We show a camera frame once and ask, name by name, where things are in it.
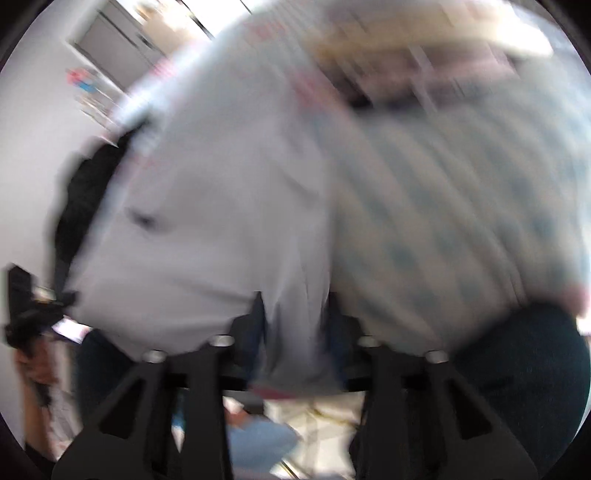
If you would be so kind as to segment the black garment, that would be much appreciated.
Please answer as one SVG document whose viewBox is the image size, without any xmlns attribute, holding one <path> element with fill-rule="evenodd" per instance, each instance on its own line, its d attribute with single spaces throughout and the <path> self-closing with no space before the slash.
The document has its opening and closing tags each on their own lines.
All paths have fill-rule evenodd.
<svg viewBox="0 0 591 480">
<path fill-rule="evenodd" d="M 79 252 L 108 184 L 138 129 L 125 132 L 114 143 L 101 142 L 83 157 L 65 184 L 65 200 L 54 235 L 53 291 L 64 291 L 69 270 Z"/>
</svg>

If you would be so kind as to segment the white shirt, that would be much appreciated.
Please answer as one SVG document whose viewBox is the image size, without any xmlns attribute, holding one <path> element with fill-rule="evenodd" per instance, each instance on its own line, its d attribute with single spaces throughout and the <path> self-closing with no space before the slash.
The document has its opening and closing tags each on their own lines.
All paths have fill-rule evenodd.
<svg viewBox="0 0 591 480">
<path fill-rule="evenodd" d="M 293 36 L 232 30 L 188 47 L 115 109 L 132 140 L 77 261 L 74 318 L 126 355 L 194 350 L 266 311 L 259 385 L 337 389 L 321 337 L 329 292 L 328 162 Z"/>
</svg>

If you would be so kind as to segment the printed cartoon t-shirt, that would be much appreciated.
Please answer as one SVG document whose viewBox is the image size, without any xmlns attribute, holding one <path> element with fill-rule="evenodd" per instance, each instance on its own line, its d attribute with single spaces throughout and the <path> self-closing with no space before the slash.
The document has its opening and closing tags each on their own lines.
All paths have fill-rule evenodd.
<svg viewBox="0 0 591 480">
<path fill-rule="evenodd" d="M 508 1 L 354 1 L 329 9 L 308 55 L 354 109 L 482 94 L 554 49 Z"/>
</svg>

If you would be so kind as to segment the blue checked cartoon bedsheet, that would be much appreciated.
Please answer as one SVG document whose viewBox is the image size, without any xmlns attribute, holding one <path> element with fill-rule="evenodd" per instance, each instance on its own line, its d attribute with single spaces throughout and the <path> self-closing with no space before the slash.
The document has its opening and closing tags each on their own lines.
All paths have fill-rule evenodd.
<svg viewBox="0 0 591 480">
<path fill-rule="evenodd" d="M 222 35 L 293 36 L 308 54 L 345 2 L 276 1 Z M 514 8 L 553 56 L 430 109 L 349 107 L 308 55 L 315 75 L 301 92 L 328 162 L 327 299 L 409 353 L 460 346 L 535 299 L 586 309 L 590 76 L 557 27 Z"/>
</svg>

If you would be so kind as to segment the white shelf rack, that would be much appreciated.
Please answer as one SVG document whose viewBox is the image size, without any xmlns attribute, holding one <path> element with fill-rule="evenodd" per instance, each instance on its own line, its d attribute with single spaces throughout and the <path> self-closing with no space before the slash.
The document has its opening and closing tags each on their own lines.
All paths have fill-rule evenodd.
<svg viewBox="0 0 591 480">
<path fill-rule="evenodd" d="M 114 116 L 124 98 L 125 94 L 119 89 L 106 87 L 80 89 L 76 96 L 80 111 L 107 129 L 116 124 Z"/>
</svg>

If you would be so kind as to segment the red blue plush toy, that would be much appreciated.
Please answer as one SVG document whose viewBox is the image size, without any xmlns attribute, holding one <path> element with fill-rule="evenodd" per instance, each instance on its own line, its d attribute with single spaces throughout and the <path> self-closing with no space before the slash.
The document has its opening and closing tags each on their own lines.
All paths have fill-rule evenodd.
<svg viewBox="0 0 591 480">
<path fill-rule="evenodd" d="M 78 67 L 67 71 L 67 81 L 86 93 L 95 93 L 99 88 L 99 76 L 95 69 Z"/>
</svg>

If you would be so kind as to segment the grey door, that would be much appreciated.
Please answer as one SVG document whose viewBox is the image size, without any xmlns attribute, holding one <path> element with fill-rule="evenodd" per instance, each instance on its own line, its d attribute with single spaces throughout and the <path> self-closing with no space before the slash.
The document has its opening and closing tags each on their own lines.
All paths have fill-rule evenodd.
<svg viewBox="0 0 591 480">
<path fill-rule="evenodd" d="M 98 8 L 73 47 L 121 91 L 164 58 L 142 25 L 116 1 Z"/>
</svg>

